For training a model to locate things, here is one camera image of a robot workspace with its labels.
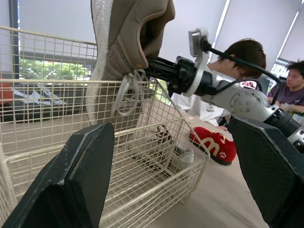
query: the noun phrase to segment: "beige sneaker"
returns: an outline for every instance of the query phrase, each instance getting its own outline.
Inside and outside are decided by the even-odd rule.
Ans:
[[[117,131],[121,131],[137,125],[144,99],[140,96],[144,88],[140,89],[137,81],[144,75],[139,76],[135,70],[147,68],[147,59],[158,56],[164,27],[174,19],[175,10],[172,0],[114,0],[109,27],[109,51],[106,63],[103,63],[105,54],[102,48],[105,46],[106,31],[101,26],[107,22],[103,17],[107,13],[102,12],[105,8],[99,4],[100,1],[91,0],[98,48],[91,80],[122,81],[122,84],[119,89],[88,86],[87,112],[91,123],[110,121]],[[122,97],[133,101],[121,105]]]

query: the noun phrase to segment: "purple shirt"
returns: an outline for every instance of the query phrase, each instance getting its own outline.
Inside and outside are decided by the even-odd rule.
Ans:
[[[273,97],[274,94],[276,93],[276,90],[277,90],[277,85],[275,85],[271,89],[268,96]],[[304,106],[304,87],[299,91],[291,92],[287,87],[286,82],[283,82],[281,84],[281,91],[279,93],[279,96],[277,97],[277,100],[283,104],[286,103],[286,104]]]

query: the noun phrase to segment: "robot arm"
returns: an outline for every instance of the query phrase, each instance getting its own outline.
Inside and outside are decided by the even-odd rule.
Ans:
[[[240,86],[241,81],[254,81],[254,79],[235,80],[218,72],[210,72],[207,68],[208,52],[211,51],[240,65],[251,67],[271,77],[280,86],[280,81],[275,76],[256,65],[213,49],[208,43],[206,29],[190,31],[189,40],[191,55],[196,57],[195,63],[183,57],[177,57],[175,63],[158,58],[149,60],[146,73],[168,82],[170,91],[183,93],[185,96],[200,96],[202,101],[224,108],[234,116],[276,127],[291,144],[300,152],[304,152],[304,129],[288,113],[275,105],[279,90],[272,104],[269,104],[262,91]]]

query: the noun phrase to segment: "white m logo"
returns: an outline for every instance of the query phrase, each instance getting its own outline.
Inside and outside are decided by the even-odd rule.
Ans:
[[[215,143],[212,138],[204,138],[201,142],[203,144],[205,144],[206,142],[210,142],[210,145],[207,149],[208,149],[208,151],[211,151],[213,148],[215,148],[213,155],[217,156],[217,154],[219,152],[219,145],[217,143]]]

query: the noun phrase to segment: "black hair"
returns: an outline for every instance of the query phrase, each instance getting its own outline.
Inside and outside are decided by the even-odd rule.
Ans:
[[[261,43],[254,39],[242,39],[232,44],[226,51],[228,55],[235,55],[236,58],[240,58],[249,63],[258,65],[259,67],[266,68],[266,55]],[[259,78],[262,73],[257,72],[249,67],[241,67],[235,64],[234,67],[245,69],[244,77]]]
[[[287,66],[287,69],[288,70],[298,70],[304,79],[304,60],[303,61],[298,60],[297,62],[291,62]]]

